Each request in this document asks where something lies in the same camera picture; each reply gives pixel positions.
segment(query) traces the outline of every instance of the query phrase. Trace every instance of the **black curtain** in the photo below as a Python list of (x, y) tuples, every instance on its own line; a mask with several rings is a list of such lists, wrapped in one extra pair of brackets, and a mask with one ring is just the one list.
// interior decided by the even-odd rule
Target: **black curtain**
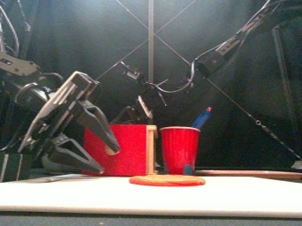
[[(168, 79), (162, 88), (174, 90), (186, 81), (188, 64), (195, 57), (234, 35), (266, 1), (154, 2), (154, 78), (155, 83)], [(29, 13), (32, 5), (27, 2), (24, 5), (25, 13)], [(124, 69), (117, 62), (123, 60), (147, 78), (148, 7), (147, 0), (37, 1), (27, 59), (33, 60), (44, 72), (57, 72), (64, 78), (73, 71), (80, 71), (97, 79), (103, 93), (96, 106), (109, 121), (124, 106), (135, 103), (141, 92), (140, 85), (123, 75)], [(282, 25), (280, 36), (294, 103), (291, 114), (270, 29), (248, 36), (236, 59), (210, 79), (299, 153), (299, 19)], [(164, 98), (167, 106), (155, 109), (158, 129), (170, 125), (190, 126), (207, 106), (214, 109), (200, 133), (196, 166), (284, 168), (292, 164), (292, 154), (199, 74), (190, 90), (164, 94)], [(83, 128), (71, 124), (67, 130), (81, 140)], [(160, 137), (156, 141), (156, 161), (162, 163)]]

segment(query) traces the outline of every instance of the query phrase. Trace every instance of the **red plastic cup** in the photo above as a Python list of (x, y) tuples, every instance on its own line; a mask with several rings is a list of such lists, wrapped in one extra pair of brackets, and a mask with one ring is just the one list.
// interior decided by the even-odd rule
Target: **red plastic cup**
[(195, 170), (198, 138), (194, 127), (170, 126), (160, 129), (166, 173), (191, 175)]

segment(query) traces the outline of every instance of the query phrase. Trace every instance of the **blue pen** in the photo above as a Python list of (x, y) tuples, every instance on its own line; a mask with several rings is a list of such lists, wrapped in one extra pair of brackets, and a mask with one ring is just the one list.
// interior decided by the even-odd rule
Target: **blue pen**
[(208, 107), (203, 113), (199, 115), (199, 117), (196, 118), (192, 127), (196, 128), (198, 130), (202, 129), (203, 124), (206, 123), (207, 119), (210, 118), (211, 114), (212, 114), (212, 108)]

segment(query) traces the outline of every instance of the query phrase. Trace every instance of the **table surface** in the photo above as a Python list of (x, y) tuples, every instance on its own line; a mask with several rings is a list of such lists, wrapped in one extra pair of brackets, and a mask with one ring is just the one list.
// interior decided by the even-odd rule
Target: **table surface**
[(100, 215), (302, 218), (302, 184), (203, 177), (188, 187), (132, 185), (128, 177), (64, 175), (0, 184), (0, 211)]

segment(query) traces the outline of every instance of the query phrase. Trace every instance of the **round wooden disc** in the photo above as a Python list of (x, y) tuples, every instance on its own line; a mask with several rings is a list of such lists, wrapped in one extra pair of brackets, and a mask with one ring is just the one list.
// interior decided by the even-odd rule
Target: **round wooden disc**
[(135, 185), (151, 186), (198, 186), (206, 183), (202, 177), (187, 175), (147, 175), (133, 176), (128, 182)]

